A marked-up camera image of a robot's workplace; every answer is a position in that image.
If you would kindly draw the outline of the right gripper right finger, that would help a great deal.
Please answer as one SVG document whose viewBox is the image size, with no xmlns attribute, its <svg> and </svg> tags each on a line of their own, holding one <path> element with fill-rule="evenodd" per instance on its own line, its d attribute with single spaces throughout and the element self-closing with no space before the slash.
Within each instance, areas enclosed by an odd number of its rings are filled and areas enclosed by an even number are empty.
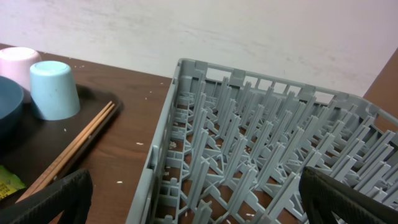
<svg viewBox="0 0 398 224">
<path fill-rule="evenodd" d="M 312 168 L 303 169 L 299 192 L 310 223 L 397 223 L 397 211 Z"/>
</svg>

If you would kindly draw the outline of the dark blue plate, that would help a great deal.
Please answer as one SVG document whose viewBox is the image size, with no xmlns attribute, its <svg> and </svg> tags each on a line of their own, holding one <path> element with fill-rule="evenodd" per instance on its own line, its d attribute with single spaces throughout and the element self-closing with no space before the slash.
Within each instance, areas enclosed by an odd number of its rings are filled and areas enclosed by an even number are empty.
<svg viewBox="0 0 398 224">
<path fill-rule="evenodd" d="M 15 81 L 1 77 L 1 137 L 7 135 L 22 116 L 23 88 Z"/>
</svg>

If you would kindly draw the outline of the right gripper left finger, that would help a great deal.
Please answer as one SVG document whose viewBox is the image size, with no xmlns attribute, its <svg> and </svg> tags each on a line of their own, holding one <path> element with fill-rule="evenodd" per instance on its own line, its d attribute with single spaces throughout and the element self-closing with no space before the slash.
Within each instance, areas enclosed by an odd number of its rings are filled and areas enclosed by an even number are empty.
<svg viewBox="0 0 398 224">
<path fill-rule="evenodd" d="M 85 223 L 91 206 L 90 172 L 79 169 L 37 193 L 1 210 L 1 223 Z"/>
</svg>

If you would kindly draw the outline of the green snack wrapper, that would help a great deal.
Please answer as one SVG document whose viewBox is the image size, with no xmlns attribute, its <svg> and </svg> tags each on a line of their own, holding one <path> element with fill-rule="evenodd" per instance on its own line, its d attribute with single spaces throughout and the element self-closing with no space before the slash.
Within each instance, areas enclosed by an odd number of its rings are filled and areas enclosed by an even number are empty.
<svg viewBox="0 0 398 224">
<path fill-rule="evenodd" d="M 0 166 L 0 184 L 1 200 L 26 188 L 25 183 L 17 175 L 9 172 L 3 165 Z"/>
</svg>

